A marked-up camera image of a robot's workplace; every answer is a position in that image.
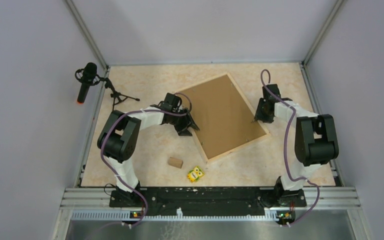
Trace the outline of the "small wooden block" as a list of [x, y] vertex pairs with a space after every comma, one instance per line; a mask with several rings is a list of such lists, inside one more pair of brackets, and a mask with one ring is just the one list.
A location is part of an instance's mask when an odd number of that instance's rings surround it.
[[170, 157], [167, 161], [169, 166], [181, 169], [183, 167], [184, 161], [175, 157]]

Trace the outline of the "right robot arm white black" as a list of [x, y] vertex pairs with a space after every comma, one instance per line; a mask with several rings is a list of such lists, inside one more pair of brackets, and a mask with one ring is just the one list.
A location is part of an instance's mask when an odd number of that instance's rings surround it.
[[[302, 108], [289, 98], [282, 98], [277, 84], [262, 87], [254, 120], [273, 123], [275, 118], [287, 123], [283, 155], [286, 174], [276, 180], [273, 200], [279, 206], [287, 206], [298, 198], [305, 182], [323, 165], [339, 155], [335, 121], [330, 114], [317, 114]], [[296, 159], [289, 163], [287, 145], [290, 128], [294, 126], [294, 153]]]

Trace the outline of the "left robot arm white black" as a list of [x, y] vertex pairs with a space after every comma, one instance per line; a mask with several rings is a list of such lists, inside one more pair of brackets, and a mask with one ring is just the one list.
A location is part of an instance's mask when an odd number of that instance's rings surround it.
[[140, 184], [136, 177], [132, 157], [134, 155], [139, 134], [142, 130], [153, 126], [172, 125], [181, 137], [190, 137], [189, 129], [199, 130], [191, 111], [192, 101], [186, 98], [188, 105], [183, 104], [185, 94], [167, 93], [165, 99], [139, 110], [122, 112], [113, 110], [97, 140], [102, 162], [112, 171], [116, 178], [117, 190], [122, 191], [121, 200], [129, 207], [140, 202], [137, 187]]

